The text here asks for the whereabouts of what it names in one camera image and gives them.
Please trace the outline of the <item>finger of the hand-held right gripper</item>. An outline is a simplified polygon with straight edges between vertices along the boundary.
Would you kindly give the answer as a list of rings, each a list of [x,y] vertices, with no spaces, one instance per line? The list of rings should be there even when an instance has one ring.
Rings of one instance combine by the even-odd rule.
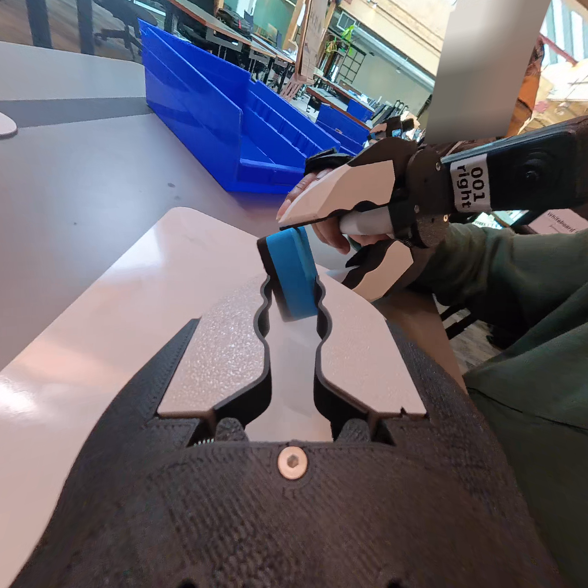
[[[393,287],[413,265],[413,254],[398,240],[379,240],[361,247],[341,270],[328,275],[368,302],[374,302]]]
[[[279,229],[315,224],[365,202],[376,208],[384,206],[390,201],[394,182],[392,160],[340,166],[314,180],[293,200],[278,222]]]

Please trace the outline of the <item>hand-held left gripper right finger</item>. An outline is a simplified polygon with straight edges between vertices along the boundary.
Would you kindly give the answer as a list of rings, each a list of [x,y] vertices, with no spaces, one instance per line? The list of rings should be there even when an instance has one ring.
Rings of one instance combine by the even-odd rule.
[[[313,400],[336,440],[349,420],[373,438],[386,419],[423,420],[428,411],[385,317],[329,275],[317,278]]]

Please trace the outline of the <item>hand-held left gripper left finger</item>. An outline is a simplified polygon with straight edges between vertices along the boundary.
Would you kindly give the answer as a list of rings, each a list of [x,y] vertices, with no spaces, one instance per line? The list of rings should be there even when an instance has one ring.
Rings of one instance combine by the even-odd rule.
[[[270,404],[268,275],[257,275],[205,311],[158,407],[164,419],[246,425]]]

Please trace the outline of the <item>blue whiteboard eraser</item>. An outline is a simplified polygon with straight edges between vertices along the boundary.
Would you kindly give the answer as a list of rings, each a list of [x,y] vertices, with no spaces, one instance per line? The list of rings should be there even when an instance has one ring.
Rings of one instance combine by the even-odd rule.
[[[316,316],[318,272],[305,228],[258,239],[257,247],[282,319],[293,322]]]

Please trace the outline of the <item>white whiteboard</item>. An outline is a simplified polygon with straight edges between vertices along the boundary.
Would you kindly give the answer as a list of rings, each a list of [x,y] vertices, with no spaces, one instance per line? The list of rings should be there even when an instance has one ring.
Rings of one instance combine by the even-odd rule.
[[[99,417],[186,322],[262,270],[257,237],[202,212],[168,212],[1,372],[1,587],[27,561]],[[393,293],[386,318],[465,391],[430,296]],[[274,378],[254,441],[327,440],[311,413],[319,337],[311,319],[284,324],[272,305]]]

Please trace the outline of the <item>person's right forearm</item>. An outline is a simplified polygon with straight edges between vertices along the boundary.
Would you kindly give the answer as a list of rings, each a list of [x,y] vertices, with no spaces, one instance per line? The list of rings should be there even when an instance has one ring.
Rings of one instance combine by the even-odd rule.
[[[506,353],[555,342],[587,355],[587,230],[515,235],[452,224],[411,285],[519,338]]]

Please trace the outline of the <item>person's right hand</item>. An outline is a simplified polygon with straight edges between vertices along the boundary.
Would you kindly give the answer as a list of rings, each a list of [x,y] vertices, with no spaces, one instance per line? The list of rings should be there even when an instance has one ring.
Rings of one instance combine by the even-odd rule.
[[[292,202],[309,186],[322,179],[331,169],[325,169],[320,172],[312,172],[306,174],[296,186],[289,192],[285,200],[281,204],[281,207],[277,211],[276,220],[281,223],[281,219],[287,209],[290,207]],[[317,224],[312,225],[312,229],[318,239],[333,248],[335,248],[341,254],[349,254],[351,245],[349,240],[353,240],[359,246],[367,246],[378,242],[379,240],[388,239],[387,234],[379,235],[347,235],[345,236],[339,227],[339,221],[336,218],[330,218]]]

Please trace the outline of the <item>white printed sheet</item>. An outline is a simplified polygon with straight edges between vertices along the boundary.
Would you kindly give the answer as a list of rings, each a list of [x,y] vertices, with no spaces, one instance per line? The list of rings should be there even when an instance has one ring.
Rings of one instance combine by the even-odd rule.
[[[547,210],[528,227],[533,233],[540,235],[572,235],[586,230],[587,220],[570,209]]]

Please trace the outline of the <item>person's green sweatshirt torso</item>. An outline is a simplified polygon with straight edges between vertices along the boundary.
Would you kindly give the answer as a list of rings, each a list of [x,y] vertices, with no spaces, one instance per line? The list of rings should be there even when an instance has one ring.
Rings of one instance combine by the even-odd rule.
[[[541,538],[572,587],[587,587],[587,285],[466,377]]]

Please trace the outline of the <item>long wooden desk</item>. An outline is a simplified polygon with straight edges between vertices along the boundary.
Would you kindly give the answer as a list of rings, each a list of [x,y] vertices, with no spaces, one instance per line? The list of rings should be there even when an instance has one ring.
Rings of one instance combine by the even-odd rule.
[[[241,51],[243,47],[248,47],[248,57],[255,61],[265,62],[265,58],[259,58],[263,55],[269,61],[277,62],[279,66],[288,67],[296,63],[295,59],[258,39],[255,35],[252,35],[251,39],[246,38],[192,1],[165,1],[165,6],[164,29],[167,32],[173,30],[173,17],[177,17],[181,13],[206,28],[205,40],[210,43],[235,51]]]

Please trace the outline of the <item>wooden frame stand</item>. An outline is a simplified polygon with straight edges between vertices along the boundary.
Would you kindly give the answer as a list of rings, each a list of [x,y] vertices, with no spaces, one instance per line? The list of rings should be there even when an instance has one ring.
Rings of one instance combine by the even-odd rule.
[[[293,74],[280,96],[291,101],[313,81],[320,47],[337,6],[336,1],[297,1],[286,35],[285,48],[297,46]]]

